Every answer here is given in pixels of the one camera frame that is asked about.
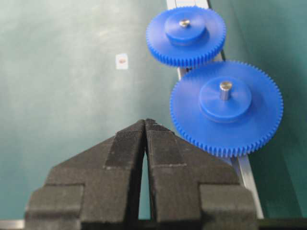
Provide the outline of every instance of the white sticker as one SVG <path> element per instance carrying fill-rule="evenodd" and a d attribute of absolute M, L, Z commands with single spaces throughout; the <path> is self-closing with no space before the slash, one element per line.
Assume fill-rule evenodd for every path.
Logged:
<path fill-rule="evenodd" d="M 128 55 L 127 54 L 117 54 L 116 59 L 116 69 L 128 69 Z"/>

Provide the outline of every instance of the green tabletop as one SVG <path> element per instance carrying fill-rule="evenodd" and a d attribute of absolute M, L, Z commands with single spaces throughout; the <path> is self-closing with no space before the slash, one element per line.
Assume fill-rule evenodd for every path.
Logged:
<path fill-rule="evenodd" d="M 211 0 L 226 21 L 227 59 L 279 85 L 284 117 L 250 161 L 266 217 L 307 216 L 305 0 Z M 49 169 L 140 118 L 174 130 L 174 68 L 145 42 L 165 0 L 0 0 L 0 219 L 20 219 Z M 127 54 L 128 69 L 116 55 Z M 144 161 L 140 218 L 149 213 Z"/>
<path fill-rule="evenodd" d="M 267 218 L 307 217 L 307 1 L 211 0 L 227 25 L 226 59 L 255 65 L 279 86 L 276 136 L 250 155 Z"/>

